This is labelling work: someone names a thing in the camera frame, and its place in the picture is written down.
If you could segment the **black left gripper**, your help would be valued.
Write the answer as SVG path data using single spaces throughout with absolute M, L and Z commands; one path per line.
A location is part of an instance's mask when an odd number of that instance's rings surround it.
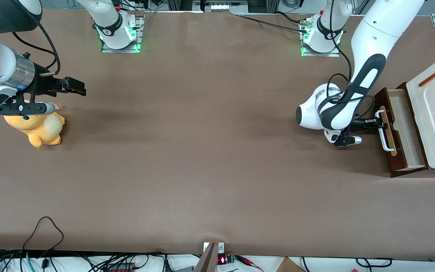
M 364 128 L 388 128 L 387 123 L 383 123 L 380 118 L 353 119 L 348 126 L 349 133 L 361 131 Z

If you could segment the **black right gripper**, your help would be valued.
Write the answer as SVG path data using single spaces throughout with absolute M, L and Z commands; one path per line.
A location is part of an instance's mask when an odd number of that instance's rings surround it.
M 31 83 L 31 102 L 34 103 L 37 95 L 50 95 L 56 97 L 57 93 L 72 93 L 81 96 L 86 96 L 85 83 L 73 79 L 72 77 L 65 77 L 65 88 L 59 84 L 59 79 L 54 76 L 41 76 L 41 74 L 48 73 L 49 70 L 41 65 L 34 65 L 35 75 Z

